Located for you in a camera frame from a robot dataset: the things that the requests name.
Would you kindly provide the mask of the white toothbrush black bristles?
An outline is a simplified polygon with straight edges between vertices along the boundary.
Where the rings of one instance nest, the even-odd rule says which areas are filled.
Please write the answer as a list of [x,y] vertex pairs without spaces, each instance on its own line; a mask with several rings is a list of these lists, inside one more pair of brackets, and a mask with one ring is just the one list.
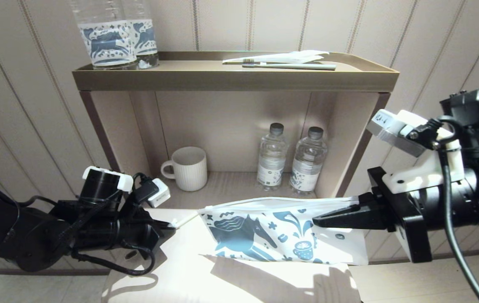
[[187,223],[192,221],[194,218],[196,218],[197,216],[199,216],[199,212],[197,210],[191,210],[189,212],[187,212],[187,210],[185,210],[185,212],[176,215],[168,223],[168,228],[172,228],[172,229],[176,229],[176,230],[180,229],[183,226],[185,226]]

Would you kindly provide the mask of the blue patterned zip pouch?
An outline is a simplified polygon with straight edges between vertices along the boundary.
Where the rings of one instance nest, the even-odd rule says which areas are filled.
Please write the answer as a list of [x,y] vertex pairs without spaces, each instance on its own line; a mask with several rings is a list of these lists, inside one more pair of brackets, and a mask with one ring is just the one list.
[[364,233],[323,228],[314,217],[356,205],[358,197],[261,197],[198,210],[214,256],[260,262],[368,265]]

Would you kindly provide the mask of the white ribbed mug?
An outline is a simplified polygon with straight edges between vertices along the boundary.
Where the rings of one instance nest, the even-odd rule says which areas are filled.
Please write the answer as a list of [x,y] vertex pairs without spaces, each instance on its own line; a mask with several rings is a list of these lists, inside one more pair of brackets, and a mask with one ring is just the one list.
[[160,167],[161,175],[175,180],[180,190],[199,191],[207,183],[207,157],[197,146],[184,146],[176,150]]

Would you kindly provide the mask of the small clear water bottle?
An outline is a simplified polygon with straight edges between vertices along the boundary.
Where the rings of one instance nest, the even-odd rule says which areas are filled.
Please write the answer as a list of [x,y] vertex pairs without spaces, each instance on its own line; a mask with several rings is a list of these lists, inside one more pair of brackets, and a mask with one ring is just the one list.
[[284,129],[283,124],[272,123],[259,144],[257,179],[264,191],[277,190],[282,184],[288,152]]
[[310,127],[308,135],[296,144],[289,185],[293,192],[306,196],[314,192],[328,153],[323,129]]

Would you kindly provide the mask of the pale toothbrush brown bristles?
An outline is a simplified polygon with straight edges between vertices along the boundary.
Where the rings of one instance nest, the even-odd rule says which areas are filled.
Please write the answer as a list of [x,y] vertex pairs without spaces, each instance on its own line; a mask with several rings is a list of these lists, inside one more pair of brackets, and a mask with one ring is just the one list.
[[288,63],[257,63],[254,59],[244,59],[242,67],[245,68],[269,68],[269,69],[300,69],[300,70],[323,70],[335,71],[336,65],[331,64],[288,64]]

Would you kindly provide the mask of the beige wooden shelf unit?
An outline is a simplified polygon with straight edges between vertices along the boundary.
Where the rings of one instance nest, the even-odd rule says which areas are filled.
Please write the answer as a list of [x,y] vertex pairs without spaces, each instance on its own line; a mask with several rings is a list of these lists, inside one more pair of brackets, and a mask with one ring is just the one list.
[[[328,156],[308,198],[341,197],[370,142],[368,121],[387,104],[399,72],[353,54],[324,54],[335,71],[244,68],[225,59],[259,52],[162,52],[145,70],[72,72],[112,170],[160,177],[171,198],[163,209],[199,209],[258,197],[294,197],[288,159],[282,186],[257,182],[261,137],[282,123],[292,157],[313,126],[324,130]],[[207,156],[206,185],[180,190],[161,165],[184,146]]]

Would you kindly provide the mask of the white paper wrapper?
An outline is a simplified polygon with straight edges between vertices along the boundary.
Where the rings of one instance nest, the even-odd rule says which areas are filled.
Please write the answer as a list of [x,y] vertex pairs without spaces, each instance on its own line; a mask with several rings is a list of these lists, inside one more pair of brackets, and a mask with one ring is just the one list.
[[326,54],[330,54],[330,52],[322,50],[297,50],[289,53],[264,54],[225,59],[222,61],[222,64],[242,64],[244,60],[251,60],[255,63],[304,64],[311,61],[321,60],[323,59],[323,55]]

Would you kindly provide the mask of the large bottle blue print label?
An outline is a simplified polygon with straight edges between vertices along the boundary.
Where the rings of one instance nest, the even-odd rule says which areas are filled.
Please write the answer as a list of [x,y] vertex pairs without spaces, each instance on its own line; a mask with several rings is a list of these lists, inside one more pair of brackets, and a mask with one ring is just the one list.
[[94,69],[133,69],[137,61],[122,0],[68,0]]
[[121,0],[130,29],[130,40],[137,57],[137,69],[151,69],[159,64],[155,29],[148,0]]

